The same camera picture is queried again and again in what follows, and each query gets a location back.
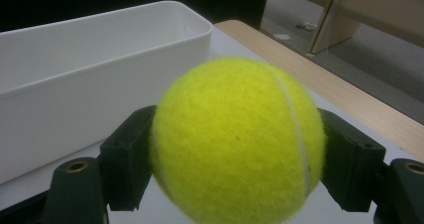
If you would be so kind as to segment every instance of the white container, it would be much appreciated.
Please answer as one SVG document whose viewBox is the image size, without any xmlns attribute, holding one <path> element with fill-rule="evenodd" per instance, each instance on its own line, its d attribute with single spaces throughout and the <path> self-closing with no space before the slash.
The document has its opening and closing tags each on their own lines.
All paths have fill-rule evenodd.
<svg viewBox="0 0 424 224">
<path fill-rule="evenodd" d="M 208 58 L 212 25 L 158 2 L 0 33 L 0 183 L 108 137 Z"/>
</svg>

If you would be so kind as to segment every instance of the tennis ball seam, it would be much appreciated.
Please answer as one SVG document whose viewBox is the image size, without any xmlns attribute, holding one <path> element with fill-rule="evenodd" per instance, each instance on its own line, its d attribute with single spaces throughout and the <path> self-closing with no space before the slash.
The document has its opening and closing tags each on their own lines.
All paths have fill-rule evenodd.
<svg viewBox="0 0 424 224">
<path fill-rule="evenodd" d="M 285 99 L 287 100 L 287 104 L 290 110 L 290 117 L 293 121 L 293 124 L 295 126 L 295 132 L 296 132 L 296 138 L 297 138 L 297 144 L 299 147 L 301 162 L 302 162 L 302 169 L 303 169 L 303 180 L 304 180 L 304 186 L 305 186 L 305 197 L 309 196 L 311 190 L 310 190 L 310 175 L 309 175 L 309 163 L 307 158 L 307 152 L 305 143 L 303 142 L 303 135 L 302 131 L 300 130 L 299 120 L 296 116 L 296 111 L 293 106 L 293 101 L 291 99 L 290 93 L 287 90 L 286 86 L 284 85 L 283 80 L 276 75 L 268 66 L 266 66 L 266 69 L 272 74 L 272 76 L 277 80 L 277 82 L 280 85 L 280 88 L 283 92 L 283 95 Z"/>
</svg>

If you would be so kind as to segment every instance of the screw hole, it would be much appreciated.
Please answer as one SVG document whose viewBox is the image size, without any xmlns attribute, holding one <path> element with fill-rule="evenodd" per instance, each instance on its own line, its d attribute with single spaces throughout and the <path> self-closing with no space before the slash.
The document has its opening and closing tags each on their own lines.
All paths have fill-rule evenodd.
<svg viewBox="0 0 424 224">
<path fill-rule="evenodd" d="M 405 164 L 406 168 L 411 172 L 414 172 L 419 175 L 424 175 L 424 166 L 412 162 L 408 162 Z"/>
<path fill-rule="evenodd" d="M 86 161 L 74 162 L 71 165 L 69 165 L 68 168 L 66 168 L 66 172 L 77 173 L 86 169 L 87 167 L 88 167 L 88 162 Z"/>
</svg>

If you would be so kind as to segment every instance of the table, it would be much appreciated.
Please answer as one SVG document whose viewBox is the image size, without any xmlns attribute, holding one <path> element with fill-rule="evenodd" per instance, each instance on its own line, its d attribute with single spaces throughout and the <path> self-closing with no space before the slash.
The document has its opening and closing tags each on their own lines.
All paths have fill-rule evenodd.
<svg viewBox="0 0 424 224">
<path fill-rule="evenodd" d="M 243 56 L 270 62 L 297 78 L 323 109 L 331 110 L 387 148 L 386 162 L 403 157 L 423 159 L 424 127 L 344 82 L 309 60 L 294 53 L 255 29 L 238 21 L 219 23 L 214 28 L 210 58 Z M 96 157 L 101 142 L 72 153 L 0 185 L 0 210 L 49 188 L 54 169 L 81 156 Z M 346 213 L 320 184 L 306 204 L 288 223 L 372 223 L 370 213 Z M 160 191 L 152 178 L 136 212 L 109 212 L 111 223 L 192 223 Z"/>
</svg>

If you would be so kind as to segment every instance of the tennis ball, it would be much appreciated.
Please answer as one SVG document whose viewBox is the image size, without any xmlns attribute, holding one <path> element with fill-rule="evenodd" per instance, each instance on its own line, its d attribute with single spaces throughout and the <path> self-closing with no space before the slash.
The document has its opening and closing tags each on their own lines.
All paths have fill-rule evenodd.
<svg viewBox="0 0 424 224">
<path fill-rule="evenodd" d="M 157 182 L 197 223 L 280 223 L 321 177 L 325 135 L 313 101 L 258 61 L 190 70 L 163 96 L 151 132 Z"/>
</svg>

